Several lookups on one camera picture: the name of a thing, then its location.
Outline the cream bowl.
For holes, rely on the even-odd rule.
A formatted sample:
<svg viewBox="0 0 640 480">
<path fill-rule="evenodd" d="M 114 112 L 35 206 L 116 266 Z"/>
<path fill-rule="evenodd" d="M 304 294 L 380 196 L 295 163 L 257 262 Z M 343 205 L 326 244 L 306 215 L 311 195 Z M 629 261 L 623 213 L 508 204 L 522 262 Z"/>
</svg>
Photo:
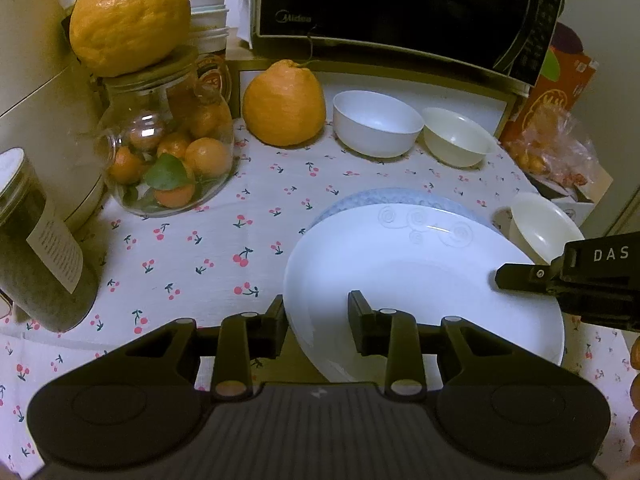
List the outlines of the cream bowl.
<svg viewBox="0 0 640 480">
<path fill-rule="evenodd" d="M 441 107 L 421 112 L 424 143 L 444 164 L 471 168 L 480 164 L 498 148 L 497 140 L 472 119 Z"/>
<path fill-rule="evenodd" d="M 582 231 L 562 209 L 539 194 L 521 192 L 512 200 L 509 240 L 533 262 L 550 264 Z"/>
</svg>

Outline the white plate with swirl pattern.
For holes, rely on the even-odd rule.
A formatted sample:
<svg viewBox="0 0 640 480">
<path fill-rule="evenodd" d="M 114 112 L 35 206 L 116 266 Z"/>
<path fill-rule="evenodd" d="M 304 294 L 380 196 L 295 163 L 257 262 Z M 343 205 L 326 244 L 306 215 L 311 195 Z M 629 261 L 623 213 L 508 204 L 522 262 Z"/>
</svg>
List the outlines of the white plate with swirl pattern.
<svg viewBox="0 0 640 480">
<path fill-rule="evenodd" d="M 285 268 L 283 300 L 300 348 L 331 382 L 383 382 L 382 356 L 360 356 L 347 296 L 374 310 L 408 312 L 421 324 L 460 316 L 559 364 L 565 330 L 556 300 L 506 292 L 494 276 L 529 258 L 495 230 L 427 206 L 376 204 L 344 210 L 313 226 Z"/>
</svg>

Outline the large white bowl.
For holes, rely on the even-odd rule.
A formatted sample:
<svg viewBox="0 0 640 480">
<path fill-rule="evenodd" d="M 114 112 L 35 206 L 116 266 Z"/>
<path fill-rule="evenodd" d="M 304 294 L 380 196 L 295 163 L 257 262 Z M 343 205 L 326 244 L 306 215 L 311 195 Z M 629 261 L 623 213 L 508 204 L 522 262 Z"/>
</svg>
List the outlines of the large white bowl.
<svg viewBox="0 0 640 480">
<path fill-rule="evenodd" d="M 337 139 L 352 151 L 372 158 L 407 153 L 424 128 L 411 106 L 386 94 L 347 90 L 333 98 L 332 124 Z"/>
</svg>

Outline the cherry print tablecloth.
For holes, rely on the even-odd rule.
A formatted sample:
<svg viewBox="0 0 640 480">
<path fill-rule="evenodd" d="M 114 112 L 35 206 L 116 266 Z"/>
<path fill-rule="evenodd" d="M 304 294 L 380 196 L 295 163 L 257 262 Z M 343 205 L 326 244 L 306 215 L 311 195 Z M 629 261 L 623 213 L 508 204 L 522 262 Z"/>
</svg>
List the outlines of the cherry print tablecloth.
<svg viewBox="0 0 640 480">
<path fill-rule="evenodd" d="M 238 164 L 207 204 L 170 218 L 127 214 L 106 200 L 78 240 L 100 274 L 98 298 L 78 327 L 51 333 L 36 321 L 1 322 L 1 463 L 31 476 L 41 465 L 26 427 L 35 392 L 56 376 L 186 316 L 201 326 L 262 311 L 282 289 L 295 244 L 326 208 L 379 188 L 411 188 L 505 230 L 512 198 L 532 187 L 494 151 L 476 169 L 447 167 L 418 146 L 396 162 L 350 154 L 326 132 L 297 150 L 270 148 L 236 124 Z"/>
</svg>

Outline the white water bottle carton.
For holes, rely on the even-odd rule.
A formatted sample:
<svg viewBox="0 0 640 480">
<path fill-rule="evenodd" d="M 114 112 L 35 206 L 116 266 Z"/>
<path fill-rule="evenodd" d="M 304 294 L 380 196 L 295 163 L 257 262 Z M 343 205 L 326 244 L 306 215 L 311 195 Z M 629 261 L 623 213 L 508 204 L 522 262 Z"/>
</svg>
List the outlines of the white water bottle carton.
<svg viewBox="0 0 640 480">
<path fill-rule="evenodd" d="M 593 181 L 587 181 L 584 185 L 572 188 L 563 188 L 551 180 L 532 174 L 527 174 L 527 177 L 537 191 L 560 207 L 578 228 L 582 226 L 613 183 L 613 178 L 600 165 L 597 166 L 596 178 Z"/>
</svg>

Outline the plastic bag of fruit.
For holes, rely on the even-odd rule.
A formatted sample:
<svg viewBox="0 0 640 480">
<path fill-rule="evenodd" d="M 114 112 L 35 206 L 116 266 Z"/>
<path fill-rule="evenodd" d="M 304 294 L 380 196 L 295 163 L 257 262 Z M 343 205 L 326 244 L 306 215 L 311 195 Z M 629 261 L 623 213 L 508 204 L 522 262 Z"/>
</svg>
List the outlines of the plastic bag of fruit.
<svg viewBox="0 0 640 480">
<path fill-rule="evenodd" d="M 557 105 L 541 105 L 527 126 L 510 133 L 502 145 L 526 174 L 563 188 L 597 177 L 599 159 L 590 136 L 576 117 Z"/>
</svg>

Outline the blue rimmed plate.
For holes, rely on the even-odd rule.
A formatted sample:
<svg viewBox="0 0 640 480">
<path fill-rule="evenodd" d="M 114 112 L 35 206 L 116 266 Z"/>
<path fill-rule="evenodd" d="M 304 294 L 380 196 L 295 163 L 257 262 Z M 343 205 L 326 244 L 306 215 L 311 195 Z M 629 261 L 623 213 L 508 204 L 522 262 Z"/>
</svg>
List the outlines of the blue rimmed plate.
<svg viewBox="0 0 640 480">
<path fill-rule="evenodd" d="M 483 226 L 487 226 L 489 229 L 497 231 L 490 221 L 478 214 L 474 214 L 472 210 L 469 210 L 469 208 L 466 208 L 455 200 L 450 200 L 437 194 L 427 193 L 426 191 L 412 190 L 411 188 L 374 188 L 373 190 L 350 194 L 338 200 L 329 206 L 329 208 L 326 208 L 325 211 L 322 211 L 322 213 L 311 222 L 309 227 L 312 228 L 323 220 L 334 216 L 334 214 L 339 214 L 342 211 L 377 204 L 406 204 L 431 207 L 452 212 L 453 214 L 460 214 L 460 216 L 464 218 L 468 218 Z"/>
</svg>

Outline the white wooden shelf stand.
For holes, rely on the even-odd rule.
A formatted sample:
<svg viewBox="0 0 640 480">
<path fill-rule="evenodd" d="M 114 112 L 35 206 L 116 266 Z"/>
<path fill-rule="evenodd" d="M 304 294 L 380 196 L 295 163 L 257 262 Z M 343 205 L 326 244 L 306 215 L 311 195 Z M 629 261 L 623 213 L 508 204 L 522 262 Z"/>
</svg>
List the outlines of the white wooden shelf stand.
<svg viewBox="0 0 640 480">
<path fill-rule="evenodd" d="M 326 101 L 326 120 L 333 117 L 333 99 L 346 90 L 367 90 L 392 96 L 417 112 L 427 107 L 452 110 L 498 136 L 511 116 L 516 96 L 474 82 L 368 64 L 312 60 L 308 68 L 318 79 Z"/>
</svg>

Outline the dark jar with paper label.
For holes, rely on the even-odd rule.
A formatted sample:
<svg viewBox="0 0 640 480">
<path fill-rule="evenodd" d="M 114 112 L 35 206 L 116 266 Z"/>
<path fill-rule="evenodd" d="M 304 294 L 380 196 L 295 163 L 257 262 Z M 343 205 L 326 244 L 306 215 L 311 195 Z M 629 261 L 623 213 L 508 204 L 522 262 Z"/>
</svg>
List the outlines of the dark jar with paper label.
<svg viewBox="0 0 640 480">
<path fill-rule="evenodd" d="M 96 274 L 22 148 L 1 153 L 1 291 L 46 330 L 67 332 L 87 316 Z"/>
</svg>

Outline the orange red cardboard box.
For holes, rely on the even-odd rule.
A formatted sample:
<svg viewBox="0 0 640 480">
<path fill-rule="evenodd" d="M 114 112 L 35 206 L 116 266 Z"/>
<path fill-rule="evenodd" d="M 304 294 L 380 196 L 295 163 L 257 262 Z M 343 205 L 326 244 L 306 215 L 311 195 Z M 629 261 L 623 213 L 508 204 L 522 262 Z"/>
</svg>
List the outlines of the orange red cardboard box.
<svg viewBox="0 0 640 480">
<path fill-rule="evenodd" d="M 576 32 L 562 23 L 556 24 L 537 83 L 527 98 L 516 100 L 500 134 L 500 143 L 506 145 L 519 138 L 543 105 L 571 110 L 598 67 L 599 63 L 585 54 Z"/>
</svg>

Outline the glass jar with small oranges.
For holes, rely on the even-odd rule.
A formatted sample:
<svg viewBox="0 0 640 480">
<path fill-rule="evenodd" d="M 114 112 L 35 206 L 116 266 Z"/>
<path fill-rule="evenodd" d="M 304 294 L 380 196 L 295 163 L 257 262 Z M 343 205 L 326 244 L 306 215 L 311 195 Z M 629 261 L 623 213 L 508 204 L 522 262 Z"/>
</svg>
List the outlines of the glass jar with small oranges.
<svg viewBox="0 0 640 480">
<path fill-rule="evenodd" d="M 220 90 L 198 76 L 198 51 L 103 81 L 107 108 L 94 151 L 122 208 L 167 217 L 207 202 L 233 165 L 233 122 Z"/>
</svg>

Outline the large orange citrus on table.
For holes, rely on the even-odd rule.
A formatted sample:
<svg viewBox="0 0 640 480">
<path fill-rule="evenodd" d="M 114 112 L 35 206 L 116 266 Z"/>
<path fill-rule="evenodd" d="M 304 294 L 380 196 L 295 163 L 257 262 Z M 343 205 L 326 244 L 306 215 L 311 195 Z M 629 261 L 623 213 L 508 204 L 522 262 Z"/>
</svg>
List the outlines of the large orange citrus on table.
<svg viewBox="0 0 640 480">
<path fill-rule="evenodd" d="M 326 123 L 321 84 L 307 67 L 292 60 L 275 62 L 247 86 L 242 117 L 262 143 L 277 148 L 303 144 Z"/>
</svg>

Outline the black microwave oven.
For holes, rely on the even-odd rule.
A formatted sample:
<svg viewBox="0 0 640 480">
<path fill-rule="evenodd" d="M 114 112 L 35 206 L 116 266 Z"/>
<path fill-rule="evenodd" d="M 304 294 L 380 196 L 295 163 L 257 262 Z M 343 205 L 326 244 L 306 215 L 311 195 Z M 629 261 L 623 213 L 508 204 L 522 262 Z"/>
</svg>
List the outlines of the black microwave oven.
<svg viewBox="0 0 640 480">
<path fill-rule="evenodd" d="M 378 47 L 536 84 L 563 0 L 253 0 L 250 39 Z"/>
</svg>

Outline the white appliance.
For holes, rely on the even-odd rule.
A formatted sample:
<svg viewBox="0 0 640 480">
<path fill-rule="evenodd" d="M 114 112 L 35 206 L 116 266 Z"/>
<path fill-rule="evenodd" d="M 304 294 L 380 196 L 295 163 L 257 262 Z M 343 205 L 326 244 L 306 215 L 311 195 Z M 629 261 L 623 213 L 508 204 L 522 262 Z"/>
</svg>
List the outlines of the white appliance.
<svg viewBox="0 0 640 480">
<path fill-rule="evenodd" d="M 72 0 L 0 0 L 1 147 L 22 148 L 77 231 L 98 206 L 102 174 L 92 134 L 101 116 L 63 22 Z"/>
</svg>

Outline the large orange citrus on jar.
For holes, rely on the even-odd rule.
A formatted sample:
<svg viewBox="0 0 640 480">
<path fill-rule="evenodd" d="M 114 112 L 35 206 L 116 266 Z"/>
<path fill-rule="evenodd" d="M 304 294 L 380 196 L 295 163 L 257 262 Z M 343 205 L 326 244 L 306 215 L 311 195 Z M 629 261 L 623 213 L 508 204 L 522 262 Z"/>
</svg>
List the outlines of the large orange citrus on jar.
<svg viewBox="0 0 640 480">
<path fill-rule="evenodd" d="M 142 70 L 181 44 L 190 30 L 190 0 L 76 0 L 70 46 L 94 76 Z"/>
</svg>

